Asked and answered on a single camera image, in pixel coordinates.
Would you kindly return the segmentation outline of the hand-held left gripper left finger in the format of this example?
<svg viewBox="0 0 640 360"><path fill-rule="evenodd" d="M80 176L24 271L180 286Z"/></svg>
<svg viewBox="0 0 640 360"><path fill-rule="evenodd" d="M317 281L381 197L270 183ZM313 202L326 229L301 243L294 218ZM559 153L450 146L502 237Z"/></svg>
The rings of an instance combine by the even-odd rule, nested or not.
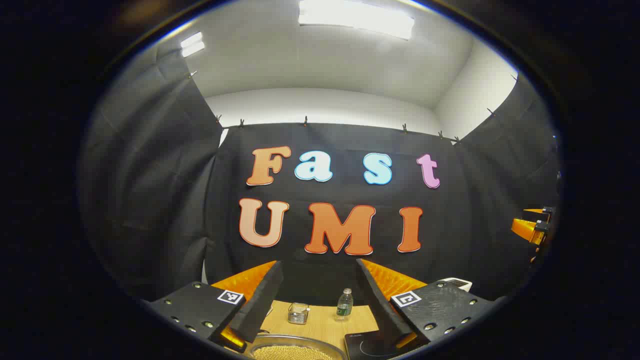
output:
<svg viewBox="0 0 640 360"><path fill-rule="evenodd" d="M281 262L272 260L214 284L191 282L146 305L187 334L244 353L261 332L283 280Z"/></svg>

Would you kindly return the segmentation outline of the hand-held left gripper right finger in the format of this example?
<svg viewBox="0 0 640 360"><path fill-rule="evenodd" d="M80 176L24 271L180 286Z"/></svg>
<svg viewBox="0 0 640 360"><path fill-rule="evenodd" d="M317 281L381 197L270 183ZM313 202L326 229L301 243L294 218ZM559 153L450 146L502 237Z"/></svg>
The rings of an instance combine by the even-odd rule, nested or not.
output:
<svg viewBox="0 0 640 360"><path fill-rule="evenodd" d="M475 295L459 278L426 284L370 260L358 259L356 264L359 287L384 350L411 351L450 342L506 301L503 296L486 300Z"/></svg>

